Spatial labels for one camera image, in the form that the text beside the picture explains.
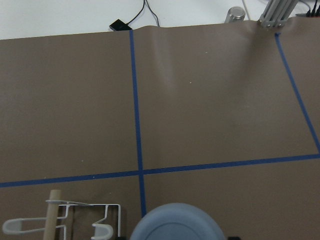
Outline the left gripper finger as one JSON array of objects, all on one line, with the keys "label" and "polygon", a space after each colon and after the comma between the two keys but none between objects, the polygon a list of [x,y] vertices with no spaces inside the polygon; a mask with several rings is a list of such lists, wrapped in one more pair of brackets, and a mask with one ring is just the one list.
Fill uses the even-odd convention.
[{"label": "left gripper finger", "polygon": [[228,236],[227,240],[241,240],[239,236]]}]

